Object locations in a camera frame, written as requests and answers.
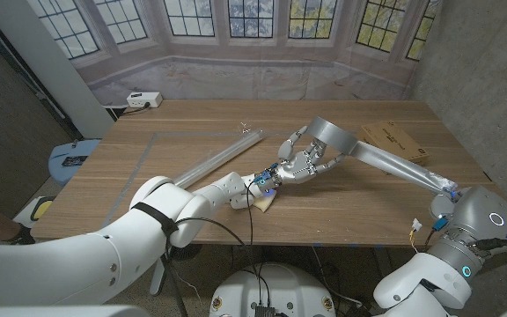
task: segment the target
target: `gray wall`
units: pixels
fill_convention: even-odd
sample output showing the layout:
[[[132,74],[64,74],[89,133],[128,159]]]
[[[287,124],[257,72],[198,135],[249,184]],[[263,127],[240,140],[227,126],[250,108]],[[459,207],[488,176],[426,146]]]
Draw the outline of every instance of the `gray wall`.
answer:
[[[507,1],[441,9],[409,98],[426,101],[507,195]]]

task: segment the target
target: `blue stool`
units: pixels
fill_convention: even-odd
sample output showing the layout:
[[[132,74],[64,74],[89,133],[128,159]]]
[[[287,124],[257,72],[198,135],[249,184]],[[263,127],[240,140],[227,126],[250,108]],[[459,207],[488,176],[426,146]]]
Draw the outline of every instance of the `blue stool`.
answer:
[[[79,166],[62,166],[67,157],[89,156],[101,140],[86,140],[56,146],[48,159],[48,170],[54,181],[65,186]]]

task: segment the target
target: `aluminum tube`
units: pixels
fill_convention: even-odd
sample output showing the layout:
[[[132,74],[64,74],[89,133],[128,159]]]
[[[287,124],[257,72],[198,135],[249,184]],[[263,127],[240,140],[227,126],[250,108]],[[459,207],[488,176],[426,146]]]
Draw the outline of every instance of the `aluminum tube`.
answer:
[[[207,159],[200,165],[182,174],[173,181],[173,184],[180,188],[188,188],[224,163],[238,156],[241,152],[247,150],[250,146],[260,142],[263,137],[264,135],[261,129],[247,132],[241,139],[222,150],[214,157]]]
[[[445,188],[448,190],[457,188],[454,181],[365,142],[358,141],[350,155],[434,193],[443,194],[446,193]]]

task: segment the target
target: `window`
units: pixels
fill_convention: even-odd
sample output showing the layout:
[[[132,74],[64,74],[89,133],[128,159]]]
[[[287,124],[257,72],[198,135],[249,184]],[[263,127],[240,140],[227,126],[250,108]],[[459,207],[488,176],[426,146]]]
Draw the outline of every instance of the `window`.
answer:
[[[289,38],[329,39],[336,0],[292,0]]]
[[[422,57],[423,46],[426,44],[426,39],[428,38],[431,24],[433,24],[433,19],[436,17],[438,4],[439,0],[430,0],[428,3],[428,7],[426,8],[426,12],[423,14],[420,27],[418,27],[414,40],[412,41],[412,46],[408,51],[407,58],[419,61]]]
[[[93,1],[117,44],[147,37],[133,0]]]
[[[369,0],[357,43],[390,52],[407,5],[408,0]]]
[[[231,37],[273,37],[273,0],[229,0]]]
[[[172,34],[215,36],[210,0],[164,0]]]
[[[69,59],[99,50],[72,0],[28,0],[28,3]]]

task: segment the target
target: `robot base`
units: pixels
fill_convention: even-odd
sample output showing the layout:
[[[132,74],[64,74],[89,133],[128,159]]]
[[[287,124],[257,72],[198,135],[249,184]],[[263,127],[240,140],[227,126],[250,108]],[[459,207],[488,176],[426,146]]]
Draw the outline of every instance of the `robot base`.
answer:
[[[220,284],[210,302],[209,316],[255,316],[255,307],[260,303],[260,286],[253,272],[251,266],[247,267]],[[335,316],[332,297],[326,287],[303,270],[269,262],[263,263],[261,277],[268,284],[270,307],[275,308],[275,313],[289,317]],[[263,281],[261,303],[268,306],[268,292]]]

